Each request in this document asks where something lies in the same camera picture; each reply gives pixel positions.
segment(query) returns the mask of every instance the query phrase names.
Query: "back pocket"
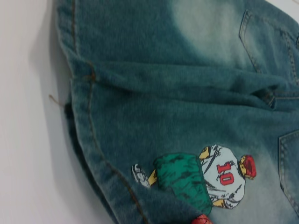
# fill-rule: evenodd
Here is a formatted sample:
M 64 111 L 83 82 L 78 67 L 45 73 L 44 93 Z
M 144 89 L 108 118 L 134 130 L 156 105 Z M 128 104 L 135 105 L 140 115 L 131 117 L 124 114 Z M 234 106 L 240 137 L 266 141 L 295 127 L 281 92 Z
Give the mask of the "back pocket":
M 275 21 L 246 11 L 239 37 L 258 73 L 282 76 L 299 84 L 297 37 Z
M 299 215 L 299 131 L 279 138 L 281 189 Z

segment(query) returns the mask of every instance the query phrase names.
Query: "white background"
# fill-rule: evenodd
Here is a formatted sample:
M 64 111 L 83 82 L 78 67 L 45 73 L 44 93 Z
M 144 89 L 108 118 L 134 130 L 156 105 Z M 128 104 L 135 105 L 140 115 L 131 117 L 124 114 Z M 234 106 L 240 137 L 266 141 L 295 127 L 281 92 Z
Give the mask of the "white background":
M 0 0 L 0 223 L 108 224 L 72 151 L 54 0 Z M 293 0 L 271 0 L 299 21 Z

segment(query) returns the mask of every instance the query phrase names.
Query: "red number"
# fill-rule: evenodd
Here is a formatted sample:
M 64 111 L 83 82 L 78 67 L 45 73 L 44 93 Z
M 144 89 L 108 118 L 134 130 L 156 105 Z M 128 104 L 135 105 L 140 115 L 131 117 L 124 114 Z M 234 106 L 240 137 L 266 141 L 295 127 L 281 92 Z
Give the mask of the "red number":
M 223 166 L 217 165 L 217 171 L 219 174 L 222 173 L 223 171 L 227 171 L 230 169 L 231 169 L 231 166 L 228 162 L 225 163 Z M 220 183 L 224 186 L 228 185 L 228 184 L 232 184 L 233 182 L 234 182 L 234 175 L 231 172 L 229 172 L 227 174 L 222 174 L 220 176 Z
M 232 184 L 233 182 L 234 182 L 234 175 L 230 172 L 220 176 L 220 183 L 224 186 L 228 184 Z

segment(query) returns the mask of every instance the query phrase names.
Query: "blue denim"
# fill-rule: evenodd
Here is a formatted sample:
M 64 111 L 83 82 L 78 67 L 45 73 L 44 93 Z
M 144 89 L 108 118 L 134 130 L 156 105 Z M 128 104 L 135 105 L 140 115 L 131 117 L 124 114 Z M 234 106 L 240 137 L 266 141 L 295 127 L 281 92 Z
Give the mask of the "blue denim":
M 250 154 L 257 176 L 216 224 L 299 223 L 299 25 L 262 0 L 59 0 L 75 152 L 117 224 L 202 210 L 135 182 L 166 154 Z

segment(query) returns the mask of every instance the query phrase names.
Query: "cartoon patch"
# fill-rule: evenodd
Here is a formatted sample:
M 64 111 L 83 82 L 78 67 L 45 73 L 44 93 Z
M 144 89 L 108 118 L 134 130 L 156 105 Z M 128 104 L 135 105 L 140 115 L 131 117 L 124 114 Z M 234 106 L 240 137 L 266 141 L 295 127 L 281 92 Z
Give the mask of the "cartoon patch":
M 213 223 L 205 214 L 202 214 L 197 219 L 193 220 L 191 224 L 213 224 Z
M 168 154 L 154 161 L 154 171 L 147 178 L 138 164 L 132 167 L 137 182 L 173 193 L 202 211 L 212 206 L 232 209 L 244 197 L 245 178 L 254 179 L 256 167 L 251 155 L 238 161 L 229 148 L 214 145 L 198 155 Z

